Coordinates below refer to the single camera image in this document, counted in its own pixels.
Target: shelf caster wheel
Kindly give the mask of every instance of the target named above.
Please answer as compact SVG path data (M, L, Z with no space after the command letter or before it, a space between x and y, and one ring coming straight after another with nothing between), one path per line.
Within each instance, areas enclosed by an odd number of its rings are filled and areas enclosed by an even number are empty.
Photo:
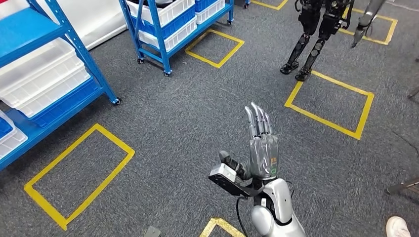
M117 101L114 103L114 105L120 105L122 102L122 99L117 97Z

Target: gray carpet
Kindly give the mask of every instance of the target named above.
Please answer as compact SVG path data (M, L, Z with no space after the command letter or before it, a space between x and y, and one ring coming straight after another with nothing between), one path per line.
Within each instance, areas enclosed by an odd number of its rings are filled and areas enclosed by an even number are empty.
M419 85L417 13L386 4L380 14L399 20L389 46L362 41L350 49L351 36L337 33L313 66L375 94L362 138L355 140L284 107L295 80L294 74L280 74L279 67L302 33L293 2L279 11L241 6L238 2L231 26L213 26L245 41L220 69L181 51L171 58L173 74L165 78L150 63L137 65L128 32L94 49L94 59L123 102L113 106L100 97L0 172L1 236L141 237L152 225L164 237L198 237L214 217L240 230L235 198L207 175L218 163L218 150L240 160L248 157L244 106L251 101L272 117L281 141L281 176L293 182L295 213L309 237L382 237L392 215L405 218L412 236L419 236L419 196L383 191L419 174L419 104L406 99ZM362 9L365 1L356 7ZM374 26L377 37L388 30L382 26ZM216 60L233 45L213 36L195 52ZM364 101L313 76L295 104L354 130ZM136 153L64 232L23 186L95 123ZM94 133L34 187L68 216L123 158L119 148ZM248 233L256 236L250 207L251 201L243 202L240 211ZM216 228L211 236L227 235Z

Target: yellow floor marking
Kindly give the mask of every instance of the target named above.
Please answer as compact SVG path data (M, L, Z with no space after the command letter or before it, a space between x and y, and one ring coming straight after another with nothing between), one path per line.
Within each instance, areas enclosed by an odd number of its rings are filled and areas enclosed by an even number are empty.
M254 4L258 4L258 5L265 6L265 7L268 7L268 8L279 11L279 9L281 9L288 2L288 0L283 0L282 3L279 4L278 6L269 5L269 4L259 2L259 1L255 1L255 0L253 0L251 2L253 2Z
M244 234L242 234L240 231L238 231L236 228L234 228L232 225L230 225L228 222L224 221L221 218L211 218L211 220L209 220L207 226L205 226L204 230L199 235L199 237L209 237L211 235L211 232L214 230L215 226L220 226L232 237L245 237Z
M367 118L368 118L368 114L370 112L371 104L373 103L374 94L371 93L371 92L366 92L366 91L361 90L359 88L353 87L351 85L345 84L341 81L335 80L331 77L328 77L328 76L326 76L324 74L321 74L319 72L316 72L316 71L312 71L311 74L316 75L316 76L318 76L320 78L323 78L325 80L328 80L328 81L330 81L334 84L340 85L340 86L342 86L346 89L358 92L358 93L360 93L362 95L365 95L367 97L367 100L365 102L365 105L364 105L364 108L362 110L361 117L359 119L359 122L358 122L358 125L356 127L355 132L350 131L350 130L344 128L344 127L341 127L341 126L339 126L339 125L337 125L333 122L330 122L330 121L328 121L324 118L321 118L321 117L319 117L319 116L317 116L317 115L315 115L311 112L308 112L308 111L306 111L306 110L304 110L300 107L297 107L297 106L293 105L293 101L295 99L295 96L297 95L298 91L300 90L300 88L303 84L303 82L301 82L301 81L297 82L297 84L295 85L293 91L291 92L290 96L288 97L287 101L285 102L285 107L291 108L291 109L293 109L293 110L295 110L295 111L297 111L297 112L299 112L299 113L301 113L301 114L303 114L303 115L305 115L305 116L307 116L311 119L314 119L318 122L321 122L324 125L327 125L331 128L334 128L334 129L338 130L339 132L342 132L342 133L344 133L348 136L351 136L355 139L360 140L361 135L362 135L362 131L364 130L364 126L365 126L365 123L366 123Z
M349 8L346 8L346 10L345 10L345 12L343 14L343 17L344 18L346 18L347 14L348 14L348 10L349 10ZM352 11L358 12L358 13L361 13L361 14L364 13L363 10L359 10L359 9L355 9L355 8L353 8ZM385 38L384 41L377 40L377 39L372 39L372 38L367 37L367 36L363 36L362 39L368 40L368 41L371 41L371 42L374 42L374 43L388 45L390 43L390 41L391 41L391 38L393 37L394 29L396 29L396 25L397 25L398 20L397 19L394 19L394 18L387 17L387 16L381 16L381 15L376 15L376 17L391 22L390 29L388 30L387 37ZM355 34L352 31L345 30L345 29L342 29L342 28L339 29L339 31L342 32L342 33L345 33L345 34L349 34L349 35L354 35Z
M48 173L54 166L56 166L64 157L74 150L82 141L84 141L94 131L102 133L106 138L114 142L118 147L127 153L127 156L118 164L118 166L106 177L106 179L93 191L89 197L70 215L69 218L62 216L40 193L38 193L32 186L40 180L46 173ZM77 141L70 145L63 153L61 153L55 160L47 165L41 172L26 183L23 189L28 195L63 229L67 230L67 225L80 215L89 206L92 201L99 195L99 193L112 181L112 179L122 170L122 168L131 160L135 151L118 139L115 135L110 133L99 124L95 124L86 133L84 133Z
M219 63L213 62L207 58L204 58L196 53L191 52L191 49L196 46L197 43L199 43L206 35L208 35L209 33L214 33L217 34L219 36L225 37L229 40L235 41L237 42L237 45L227 54L227 56L225 56ZM232 56L234 53L237 52L237 50L239 50L239 48L244 44L245 42L241 39L235 38L233 36L230 36L228 34L225 34L223 32L219 32L219 31L215 31L213 29L208 29L205 33L203 33L201 36L199 36L195 41L193 41L188 47L186 47L185 52L186 54L199 59L203 62L206 62L208 64L210 64L213 67L216 68L221 68L221 66L223 66Z

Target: person's shoe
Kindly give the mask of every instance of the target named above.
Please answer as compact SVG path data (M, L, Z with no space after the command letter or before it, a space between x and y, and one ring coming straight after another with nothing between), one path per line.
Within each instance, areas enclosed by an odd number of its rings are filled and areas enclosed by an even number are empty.
M387 237L411 237L406 221L398 216L388 219L386 229Z

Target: white plastic bin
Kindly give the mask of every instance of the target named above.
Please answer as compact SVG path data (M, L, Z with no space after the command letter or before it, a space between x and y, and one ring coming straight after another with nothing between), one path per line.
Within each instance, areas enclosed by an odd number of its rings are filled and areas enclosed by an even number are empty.
M19 128L15 128L13 135L4 141L0 141L0 159L26 142L26 140L28 140L28 137Z
M180 42L182 42L182 40L184 40L188 35L196 30L196 20L197 17L194 16L194 18L186 23L182 28L173 33L169 38L165 39L166 52L171 51L176 45L178 45ZM138 34L141 41L159 48L157 37L144 31L138 31Z
M10 126L13 128L8 134L6 134L4 137L0 138L0 159L5 157L7 154L9 154L11 151L13 151L15 148L20 146L22 143L24 143L28 137L21 131L19 128L17 128L13 121L7 117L6 114L4 114L2 111L0 111L0 117L7 121L7 123L10 124Z
M60 81L53 86L17 105L16 109L20 110L26 117L31 118L89 78L90 75L87 73L84 64L81 64L63 75Z
M225 7L225 0L218 0L201 12L195 12L197 24L200 25Z
M138 4L135 4L130 1L126 1L129 5L131 15L134 17L138 16ZM184 11L192 7L192 5L195 4L195 0L176 0L173 3L171 3L169 6L165 8L157 8L157 11L159 13L159 21L160 26L163 27L170 21L172 21L174 18L182 14ZM151 18L151 12L148 6L143 6L142 12L141 12L141 18L143 20L146 20L153 23L153 19Z
M74 48L56 39L0 68L0 99L16 108L80 65Z

